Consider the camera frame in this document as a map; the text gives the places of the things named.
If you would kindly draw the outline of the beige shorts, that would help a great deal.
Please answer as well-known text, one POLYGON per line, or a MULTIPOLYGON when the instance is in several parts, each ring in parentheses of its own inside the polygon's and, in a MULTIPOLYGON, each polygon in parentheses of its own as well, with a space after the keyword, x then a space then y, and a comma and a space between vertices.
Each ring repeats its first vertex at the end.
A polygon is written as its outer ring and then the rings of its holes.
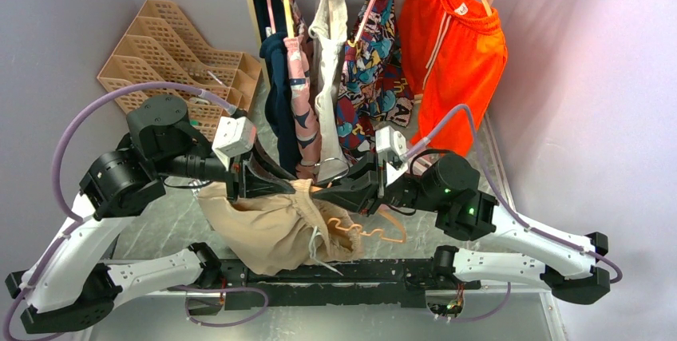
POLYGON ((200 208, 226 245, 253 272, 273 276, 302 265, 362 257, 361 236, 346 209, 311 197, 310 180, 294 180, 292 194, 231 202, 224 183, 202 188, 200 208))

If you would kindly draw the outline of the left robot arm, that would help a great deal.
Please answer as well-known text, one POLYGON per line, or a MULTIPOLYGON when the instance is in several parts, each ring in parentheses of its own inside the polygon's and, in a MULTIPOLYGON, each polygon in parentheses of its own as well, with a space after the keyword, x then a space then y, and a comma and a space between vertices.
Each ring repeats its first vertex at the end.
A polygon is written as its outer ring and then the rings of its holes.
POLYGON ((122 304, 163 290, 215 291, 222 264, 204 242, 170 256, 134 264, 107 265, 109 245, 155 200, 165 179, 178 176, 222 182, 227 198, 292 192, 289 172, 258 143, 228 160, 189 120, 177 96, 150 97, 127 116, 129 133, 98 157, 79 184, 69 217, 40 260, 10 273, 6 286, 28 334, 52 339, 85 330, 122 304))

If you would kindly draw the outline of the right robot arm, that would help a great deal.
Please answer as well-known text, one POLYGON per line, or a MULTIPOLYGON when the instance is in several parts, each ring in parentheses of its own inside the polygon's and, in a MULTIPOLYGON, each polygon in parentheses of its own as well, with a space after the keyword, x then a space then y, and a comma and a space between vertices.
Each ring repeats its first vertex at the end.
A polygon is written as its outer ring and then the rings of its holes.
POLYGON ((455 240, 480 240, 507 252, 479 252, 440 246, 431 279, 441 288, 479 280, 518 283, 548 289, 557 299, 595 303, 611 291, 609 272, 598 265, 608 250, 599 232, 568 234, 541 225, 479 189, 480 173, 463 157, 444 154, 420 175, 394 170, 385 161, 359 161, 333 184, 311 197, 350 212, 371 215, 383 205, 435 214, 435 226, 455 240))

